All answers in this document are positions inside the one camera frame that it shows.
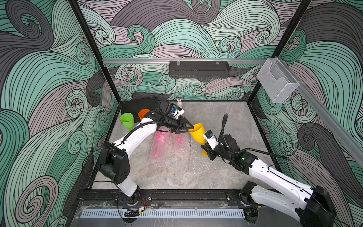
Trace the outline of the yellow wine glass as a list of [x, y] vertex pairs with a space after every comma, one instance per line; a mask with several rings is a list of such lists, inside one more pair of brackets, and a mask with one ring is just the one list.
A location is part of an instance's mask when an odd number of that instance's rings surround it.
[[203, 124], [195, 124], [193, 129], [189, 129], [192, 138], [200, 145], [206, 144], [206, 139], [203, 137], [205, 132]]

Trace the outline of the bubble wrap of magenta glass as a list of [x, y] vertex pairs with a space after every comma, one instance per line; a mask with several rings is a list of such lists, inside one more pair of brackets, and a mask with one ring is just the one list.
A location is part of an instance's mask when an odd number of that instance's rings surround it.
[[191, 138], [188, 133], [173, 134], [173, 162], [177, 170], [187, 172], [191, 157]]

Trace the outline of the orange plastic wine glass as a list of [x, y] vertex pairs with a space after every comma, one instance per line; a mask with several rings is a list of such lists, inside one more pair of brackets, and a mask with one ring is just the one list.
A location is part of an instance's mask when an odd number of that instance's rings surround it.
[[138, 117], [139, 117], [140, 121], [142, 121], [145, 118], [146, 114], [149, 113], [149, 112], [150, 112], [149, 109], [140, 110], [139, 113], [138, 113]]

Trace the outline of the green plastic wine glass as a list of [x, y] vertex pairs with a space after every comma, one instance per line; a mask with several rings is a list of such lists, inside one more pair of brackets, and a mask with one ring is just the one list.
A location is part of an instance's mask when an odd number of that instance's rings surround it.
[[120, 116], [120, 121], [122, 122], [123, 126], [130, 132], [134, 127], [134, 116], [132, 113], [123, 113]]

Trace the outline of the magenta wine glass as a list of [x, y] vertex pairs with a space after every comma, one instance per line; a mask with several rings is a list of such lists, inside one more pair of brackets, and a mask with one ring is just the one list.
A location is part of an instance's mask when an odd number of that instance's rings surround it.
[[176, 144], [183, 144], [184, 143], [184, 136], [183, 134], [174, 134], [174, 142]]

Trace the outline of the bubble wrap of yellow glass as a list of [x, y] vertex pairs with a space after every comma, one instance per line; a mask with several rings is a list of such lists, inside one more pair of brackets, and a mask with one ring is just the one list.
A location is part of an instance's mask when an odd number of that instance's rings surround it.
[[220, 157], [211, 161], [208, 156], [202, 155], [203, 149], [196, 142], [191, 143], [191, 154], [187, 168], [188, 173], [200, 174], [210, 171], [234, 170], [232, 166], [226, 164]]

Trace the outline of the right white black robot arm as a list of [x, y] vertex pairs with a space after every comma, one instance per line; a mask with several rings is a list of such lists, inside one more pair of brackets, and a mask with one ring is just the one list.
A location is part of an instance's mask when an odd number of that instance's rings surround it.
[[271, 189], [248, 182], [240, 191], [242, 204], [264, 205], [296, 219], [304, 227], [332, 227], [337, 215], [329, 192], [292, 179], [253, 154], [254, 149], [240, 149], [236, 140], [225, 134], [228, 115], [223, 116], [219, 136], [204, 128], [198, 130], [203, 153], [210, 160], [221, 158], [237, 171], [254, 177]]

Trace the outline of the pink wine glass left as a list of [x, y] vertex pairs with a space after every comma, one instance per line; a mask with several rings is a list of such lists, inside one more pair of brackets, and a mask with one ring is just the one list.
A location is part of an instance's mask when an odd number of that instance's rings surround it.
[[157, 157], [161, 155], [167, 142], [168, 134], [163, 131], [157, 131], [154, 138], [154, 146], [151, 152], [152, 156]]

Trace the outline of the small bunny figurine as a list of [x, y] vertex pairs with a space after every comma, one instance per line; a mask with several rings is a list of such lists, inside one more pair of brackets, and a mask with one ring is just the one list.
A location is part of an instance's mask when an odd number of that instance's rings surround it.
[[177, 100], [177, 106], [182, 108], [182, 99]]

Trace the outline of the black hard case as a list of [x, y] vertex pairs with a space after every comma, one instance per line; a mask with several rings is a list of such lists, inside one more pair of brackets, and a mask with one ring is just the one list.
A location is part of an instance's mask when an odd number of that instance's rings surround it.
[[121, 114], [131, 113], [134, 116], [135, 122], [140, 122], [139, 111], [142, 109], [155, 110], [158, 105], [156, 97], [142, 98], [126, 101], [122, 104]]

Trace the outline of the black perforated wall tray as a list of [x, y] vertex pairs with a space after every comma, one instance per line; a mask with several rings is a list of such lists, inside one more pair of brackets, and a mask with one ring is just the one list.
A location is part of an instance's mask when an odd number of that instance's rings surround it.
[[169, 63], [169, 76], [174, 79], [224, 79], [230, 74], [227, 61], [176, 60]]

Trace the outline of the black front mounting rail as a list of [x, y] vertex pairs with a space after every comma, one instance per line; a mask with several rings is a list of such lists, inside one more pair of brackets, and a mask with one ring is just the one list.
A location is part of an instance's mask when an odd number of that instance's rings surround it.
[[[117, 189], [84, 189], [78, 193], [78, 200], [105, 200], [118, 198]], [[240, 190], [235, 189], [140, 189], [137, 195], [150, 201], [233, 201], [245, 199]]]

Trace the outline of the clear plastic wall bin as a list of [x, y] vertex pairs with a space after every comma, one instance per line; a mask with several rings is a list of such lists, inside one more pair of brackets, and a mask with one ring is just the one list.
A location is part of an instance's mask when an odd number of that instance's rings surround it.
[[286, 62], [276, 57], [265, 61], [257, 78], [274, 104], [285, 102], [300, 85]]

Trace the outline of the aluminium back wall rail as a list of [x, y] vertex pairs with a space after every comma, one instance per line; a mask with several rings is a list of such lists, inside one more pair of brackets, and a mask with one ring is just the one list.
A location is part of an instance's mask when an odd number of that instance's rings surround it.
[[181, 58], [103, 58], [104, 64], [168, 64], [170, 61], [227, 61], [229, 64], [264, 64], [265, 59], [181, 59]]

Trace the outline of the aluminium wall rail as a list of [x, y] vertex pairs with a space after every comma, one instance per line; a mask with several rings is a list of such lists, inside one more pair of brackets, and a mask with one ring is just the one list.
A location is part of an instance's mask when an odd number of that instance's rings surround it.
[[181, 58], [103, 58], [104, 64], [168, 64], [170, 61], [227, 61], [229, 64], [264, 64], [265, 59], [181, 59]]
[[299, 63], [289, 67], [280, 57], [278, 60], [283, 65], [285, 75], [298, 81], [297, 91], [305, 98], [340, 144], [347, 149], [350, 156], [359, 166], [363, 166], [363, 147], [328, 110], [328, 96], [313, 71]]

